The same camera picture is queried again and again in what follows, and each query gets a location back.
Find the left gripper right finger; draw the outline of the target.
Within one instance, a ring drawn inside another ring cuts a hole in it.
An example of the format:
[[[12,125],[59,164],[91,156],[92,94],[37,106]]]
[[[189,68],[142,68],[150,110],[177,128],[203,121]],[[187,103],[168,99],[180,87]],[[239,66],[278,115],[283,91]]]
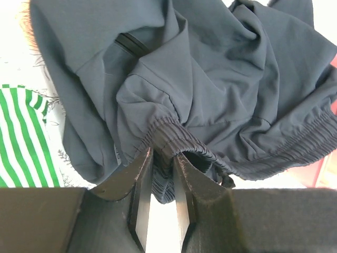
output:
[[[183,154],[173,166],[181,252],[226,252],[232,205],[228,192]]]

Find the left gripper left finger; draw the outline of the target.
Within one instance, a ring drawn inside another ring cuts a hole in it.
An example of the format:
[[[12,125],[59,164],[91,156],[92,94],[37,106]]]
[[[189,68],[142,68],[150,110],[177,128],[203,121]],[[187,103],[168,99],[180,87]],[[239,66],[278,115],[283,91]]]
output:
[[[107,201],[128,201],[127,227],[140,250],[146,249],[152,191],[153,150],[147,148],[124,170],[112,174],[93,193]]]

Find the dark navy shorts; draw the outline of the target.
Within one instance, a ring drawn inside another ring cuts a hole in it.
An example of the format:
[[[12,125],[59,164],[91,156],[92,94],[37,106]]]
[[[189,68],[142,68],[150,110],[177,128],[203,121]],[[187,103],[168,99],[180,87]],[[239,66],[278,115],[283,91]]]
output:
[[[336,149],[336,46],[311,1],[31,1],[65,109],[74,169],[100,184],[154,151],[152,192],[175,199],[184,154],[227,188]]]

